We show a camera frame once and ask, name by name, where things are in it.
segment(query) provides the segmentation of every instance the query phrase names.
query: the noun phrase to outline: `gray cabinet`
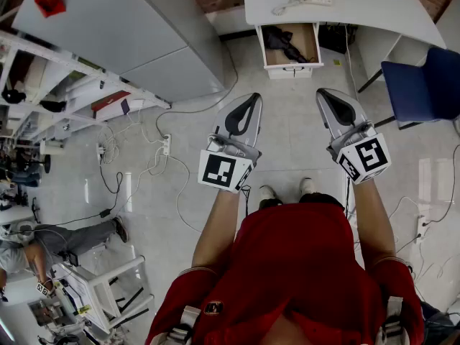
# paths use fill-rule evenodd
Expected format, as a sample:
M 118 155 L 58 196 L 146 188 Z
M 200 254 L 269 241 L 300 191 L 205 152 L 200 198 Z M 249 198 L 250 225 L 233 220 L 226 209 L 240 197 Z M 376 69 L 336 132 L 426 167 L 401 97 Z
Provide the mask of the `gray cabinet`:
M 221 44 L 194 0 L 65 0 L 65 6 L 66 12 L 44 18 L 34 0 L 24 0 L 13 27 L 167 101 L 223 89 Z M 181 57 L 176 73 L 190 72 L 193 81 L 170 77 Z

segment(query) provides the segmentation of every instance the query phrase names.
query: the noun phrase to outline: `red shirt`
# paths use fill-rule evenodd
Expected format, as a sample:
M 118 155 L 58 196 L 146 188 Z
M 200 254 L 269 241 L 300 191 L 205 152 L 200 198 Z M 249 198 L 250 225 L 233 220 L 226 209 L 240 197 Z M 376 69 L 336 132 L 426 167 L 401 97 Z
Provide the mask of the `red shirt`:
M 387 259 L 363 270 L 338 206 L 277 206 L 243 220 L 222 276 L 191 269 L 172 283 L 146 344 L 178 325 L 186 305 L 201 309 L 194 344 L 257 344 L 282 312 L 315 345 L 373 344 L 390 296 L 403 297 L 402 326 L 411 344 L 422 344 L 420 302 L 402 262 Z M 222 311 L 205 314 L 215 300 Z

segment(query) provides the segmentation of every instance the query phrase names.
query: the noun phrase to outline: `shoe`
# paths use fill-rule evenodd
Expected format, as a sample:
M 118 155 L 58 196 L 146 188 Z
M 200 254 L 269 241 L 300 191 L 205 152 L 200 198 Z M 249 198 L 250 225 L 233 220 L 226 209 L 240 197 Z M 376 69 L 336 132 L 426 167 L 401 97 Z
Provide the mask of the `shoe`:
M 268 185 L 261 186 L 259 192 L 261 201 L 264 201 L 266 199 L 277 199 L 275 191 Z
M 316 192 L 315 183 L 311 178 L 303 178 L 300 181 L 300 196 L 312 194 Z
M 121 217 L 114 217 L 116 233 L 120 237 L 121 241 L 126 243 L 129 240 L 128 231 L 124 228 L 123 220 Z

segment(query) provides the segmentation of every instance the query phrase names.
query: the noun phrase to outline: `desk drawer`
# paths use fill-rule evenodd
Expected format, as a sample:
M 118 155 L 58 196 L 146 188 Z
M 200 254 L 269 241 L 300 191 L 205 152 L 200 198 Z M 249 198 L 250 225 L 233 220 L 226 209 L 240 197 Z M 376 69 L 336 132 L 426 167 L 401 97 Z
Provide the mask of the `desk drawer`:
M 318 44 L 318 25 L 319 23 L 286 23 L 274 24 L 283 32 L 292 32 L 293 37 L 290 43 L 296 47 L 300 54 L 309 63 L 297 63 L 288 59 L 282 50 L 270 50 L 265 48 L 262 36 L 263 26 L 256 26 L 257 36 L 259 37 L 262 54 L 264 57 L 264 68 L 268 71 L 271 79 L 278 78 L 309 78 L 312 69 L 323 66 Z

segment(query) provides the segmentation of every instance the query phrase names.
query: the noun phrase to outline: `tiled floor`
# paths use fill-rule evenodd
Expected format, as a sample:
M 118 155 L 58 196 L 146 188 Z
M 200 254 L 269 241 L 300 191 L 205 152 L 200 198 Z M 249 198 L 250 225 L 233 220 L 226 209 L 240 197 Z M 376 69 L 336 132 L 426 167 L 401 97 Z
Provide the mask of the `tiled floor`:
M 311 79 L 270 80 L 262 67 L 262 53 L 256 37 L 230 41 L 229 47 L 239 73 L 239 82 L 224 103 L 254 91 L 259 92 L 264 101 L 262 131 L 257 143 L 263 156 L 248 179 L 248 184 L 253 187 L 249 211 L 256 209 L 257 189 L 264 184 L 271 185 L 284 201 L 295 202 L 298 198 L 298 182 L 306 175 L 315 180 L 320 191 L 343 201 L 346 192 L 344 174 L 325 151 L 329 135 L 316 107 L 315 93 L 320 87 L 353 93 L 345 57 L 324 50 L 322 56 L 325 65 L 314 70 Z M 360 86 L 364 82 L 364 74 L 359 64 L 359 54 L 353 55 L 353 58 L 354 77 Z M 333 59 L 339 59 L 342 66 L 335 66 Z M 228 72 L 231 82 L 231 70 Z M 175 108 L 202 109 L 216 98 L 218 96 L 186 101 L 178 103 Z M 383 82 L 373 84 L 359 100 L 373 121 L 391 114 Z M 196 229 L 203 228 L 217 193 L 213 188 L 197 184 L 196 173 L 199 152 L 206 147 L 206 136 L 219 109 L 220 105 L 207 112 L 171 114 L 160 120 L 162 131 L 172 134 L 171 155 L 182 160 L 190 170 L 190 181 L 180 196 L 179 207 L 183 218 Z M 142 121 L 150 139 L 159 137 L 155 119 L 160 112 L 159 109 L 142 112 Z M 127 125 L 129 120 L 126 118 L 110 122 L 115 132 Z M 426 210 L 429 218 L 440 218 L 451 199 L 452 152 L 460 143 L 452 125 L 447 122 L 423 124 L 401 132 L 395 124 L 389 124 L 380 130 L 385 135 L 393 162 L 390 169 L 377 178 L 388 213 L 396 208 L 402 196 L 409 196 Z M 38 198 L 44 222 L 56 224 L 90 216 L 114 203 L 114 195 L 107 192 L 99 175 L 95 154 L 98 132 L 99 128 L 93 126 L 71 137 L 65 146 L 65 155 L 52 158 L 51 173 L 44 175 L 38 189 L 30 191 L 31 196 Z M 139 126 L 133 126 L 124 135 L 119 134 L 117 139 L 119 156 L 111 164 L 103 166 L 103 173 L 112 189 L 116 187 L 116 172 L 124 174 L 114 211 L 118 211 L 125 204 L 127 196 L 134 192 L 139 174 L 158 147 L 145 142 Z M 133 249 L 145 256 L 144 276 L 147 286 L 155 295 L 155 304 L 148 314 L 125 325 L 129 331 L 128 339 L 133 344 L 143 343 L 155 310 L 161 305 L 170 283 L 181 270 L 190 266 L 198 233 L 179 219 L 175 208 L 176 196 L 186 178 L 184 167 L 172 159 L 168 161 L 163 174 L 152 177 L 144 173 L 139 190 L 131 203 L 120 212 L 130 233 L 130 243 L 122 246 L 118 239 L 112 239 L 109 249 L 94 257 L 87 257 L 88 261 L 92 261 L 88 264 L 93 265 L 93 269 L 103 270 L 131 259 Z M 446 309 L 460 291 L 459 211 L 454 203 L 444 221 L 431 225 L 421 246 L 410 244 L 398 253 L 413 263 L 417 287 L 423 297 L 441 309 Z M 404 200 L 392 217 L 397 248 L 415 236 L 417 215 L 417 208 Z M 241 197 L 240 220 L 243 216 L 244 199 Z M 68 227 L 77 229 L 98 221 L 98 218 L 79 221 Z M 420 258 L 419 248 L 424 261 Z M 129 283 L 125 283 L 124 288 L 129 288 Z

